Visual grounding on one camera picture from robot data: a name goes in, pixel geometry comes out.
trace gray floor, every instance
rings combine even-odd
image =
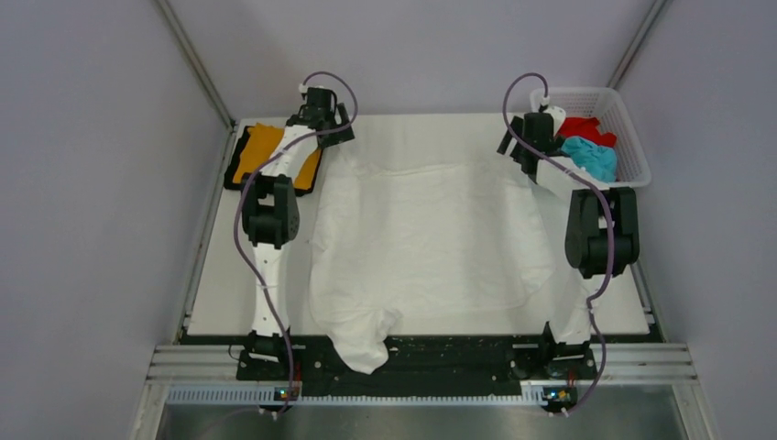
[[[170,406],[159,440],[197,439],[202,429],[235,407]],[[325,408],[292,409],[277,422],[255,412],[225,420],[206,436],[215,439],[685,439],[670,387],[602,387],[575,416],[538,417],[536,409]]]

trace white cloth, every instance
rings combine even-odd
[[[311,312],[355,371],[386,362],[382,341],[402,316],[520,306],[553,274],[519,166],[496,143],[448,136],[400,136],[387,154],[356,133],[327,151]]]

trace laundry basket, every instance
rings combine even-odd
[[[543,89],[531,92],[531,109],[540,107]],[[615,152],[618,155],[616,179],[611,187],[637,188],[651,182],[651,170],[642,152],[634,125],[620,94],[606,87],[553,87],[549,90],[551,105],[558,105],[567,116],[597,117],[602,132],[612,132],[618,137]]]

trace white table surface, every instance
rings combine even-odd
[[[495,124],[501,139],[504,127],[500,115],[361,115],[356,121],[357,131],[384,129],[386,121],[391,124],[411,123],[417,126],[418,118],[431,118],[438,127],[445,124],[460,124],[462,118],[482,124]],[[243,119],[237,131],[237,138],[246,126],[261,122],[282,127],[285,118]],[[323,155],[316,189],[325,181],[326,153]],[[535,197],[540,206],[545,228],[551,240],[557,264],[566,264],[564,259],[564,234],[568,206],[541,188],[535,188]],[[286,246],[291,246],[286,279],[286,297],[291,332],[295,335],[323,335],[313,321],[308,304],[308,283],[311,272],[311,250],[309,241],[318,207],[320,191],[314,191],[297,199],[301,215],[301,229],[297,237]],[[239,336],[251,330],[256,300],[254,275],[235,250],[232,238],[232,223],[239,200],[239,193],[222,191],[213,232],[202,268],[188,333],[191,336]],[[243,246],[248,248],[246,236]],[[536,335],[542,332],[544,323],[553,314],[552,303],[543,290],[533,294],[521,307],[498,311],[450,314],[443,317],[409,319],[402,318],[391,329],[392,335]],[[596,308],[596,321],[605,334],[638,335],[648,333],[643,312],[630,269],[610,283],[607,292]]]

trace white wall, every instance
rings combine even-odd
[[[0,438],[125,438],[225,132],[150,1],[0,5]]]
[[[674,2],[622,92],[651,165],[641,259],[723,438],[777,417],[777,4]]]
[[[495,112],[527,71],[604,85],[652,1],[172,3],[233,116],[256,117],[296,110],[297,84],[320,69],[349,81],[367,114]]]

